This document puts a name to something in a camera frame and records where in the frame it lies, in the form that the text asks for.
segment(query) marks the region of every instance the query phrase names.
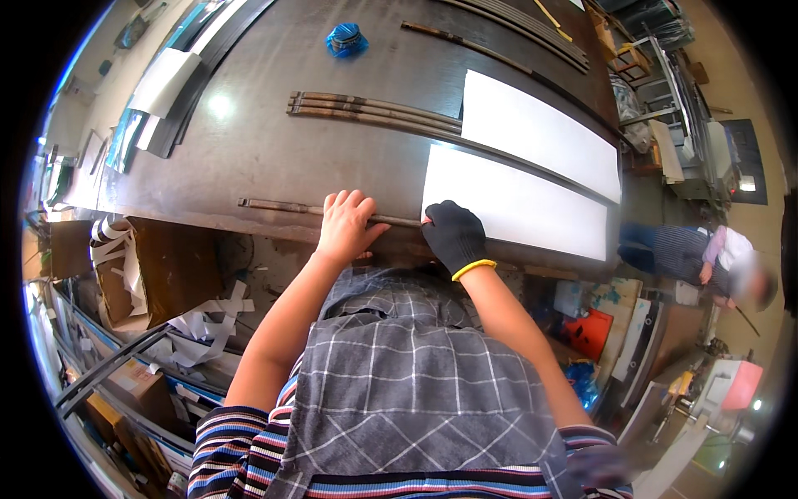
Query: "black work glove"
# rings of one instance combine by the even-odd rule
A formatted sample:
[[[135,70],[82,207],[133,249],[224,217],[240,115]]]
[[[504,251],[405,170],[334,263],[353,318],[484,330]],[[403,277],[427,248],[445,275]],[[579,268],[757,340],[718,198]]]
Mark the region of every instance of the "black work glove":
[[[421,225],[421,233],[435,256],[452,273],[453,281],[479,265],[496,267],[496,262],[488,259],[482,222],[468,209],[446,200],[430,204],[425,214],[431,221]]]

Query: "yellow glove cuff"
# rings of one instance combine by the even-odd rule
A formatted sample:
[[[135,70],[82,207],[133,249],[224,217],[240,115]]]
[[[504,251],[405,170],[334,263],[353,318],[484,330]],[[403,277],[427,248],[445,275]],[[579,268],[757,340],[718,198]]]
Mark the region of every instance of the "yellow glove cuff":
[[[491,267],[496,268],[496,262],[494,262],[493,260],[487,260],[487,259],[477,260],[476,262],[469,263],[465,267],[461,268],[459,271],[455,272],[454,275],[452,276],[452,281],[459,281],[460,277],[464,273],[470,271],[474,267],[479,267],[480,265],[490,265]]]

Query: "workbench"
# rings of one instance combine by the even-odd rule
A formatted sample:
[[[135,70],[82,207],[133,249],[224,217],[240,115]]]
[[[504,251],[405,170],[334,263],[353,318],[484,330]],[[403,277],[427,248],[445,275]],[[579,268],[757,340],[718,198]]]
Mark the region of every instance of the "workbench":
[[[506,3],[549,23],[534,2]],[[357,123],[289,117],[286,100],[292,90],[341,93],[458,117],[467,69],[538,97],[618,147],[595,120],[529,76],[462,46],[400,29],[402,21],[418,22],[485,45],[540,72],[617,125],[590,17],[569,0],[545,5],[587,53],[587,75],[505,27],[440,2],[278,0],[227,54],[169,159],[137,150],[127,173],[103,168],[97,209],[314,243],[317,216],[241,208],[238,198],[320,205],[330,192],[360,188],[377,201],[379,213],[418,220],[429,146],[437,141]],[[330,56],[324,39],[341,22],[360,25],[370,43],[366,52]],[[617,206],[609,209],[607,227],[611,257]],[[610,265],[500,241],[489,242],[488,249],[493,258],[521,268],[553,267],[581,276]],[[418,230],[399,227],[373,250],[431,255]]]

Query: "hand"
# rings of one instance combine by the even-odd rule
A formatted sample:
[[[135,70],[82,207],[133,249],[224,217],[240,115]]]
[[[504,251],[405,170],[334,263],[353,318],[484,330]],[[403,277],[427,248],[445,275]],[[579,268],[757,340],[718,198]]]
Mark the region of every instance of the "hand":
[[[369,217],[377,211],[377,203],[355,189],[350,194],[340,191],[324,199],[322,235],[318,239],[316,254],[323,255],[344,268],[363,253],[374,240],[391,228],[388,224],[375,224],[365,228]]]
[[[421,233],[435,256],[452,273],[452,280],[459,280],[475,263],[496,266],[496,262],[488,259],[482,222],[468,209],[446,200],[430,204],[425,214]]]
[[[698,278],[701,280],[701,285],[706,286],[711,277],[712,264],[710,262],[704,262],[704,265],[701,267],[701,274],[698,274]]]

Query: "plaid apron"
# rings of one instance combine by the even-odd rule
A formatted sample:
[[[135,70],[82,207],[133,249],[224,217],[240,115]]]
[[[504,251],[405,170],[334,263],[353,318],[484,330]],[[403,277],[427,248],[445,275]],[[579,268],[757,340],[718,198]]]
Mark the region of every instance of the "plaid apron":
[[[341,274],[310,329],[266,497],[302,497],[315,474],[533,463],[553,497],[583,496],[537,372],[443,286],[403,269]]]

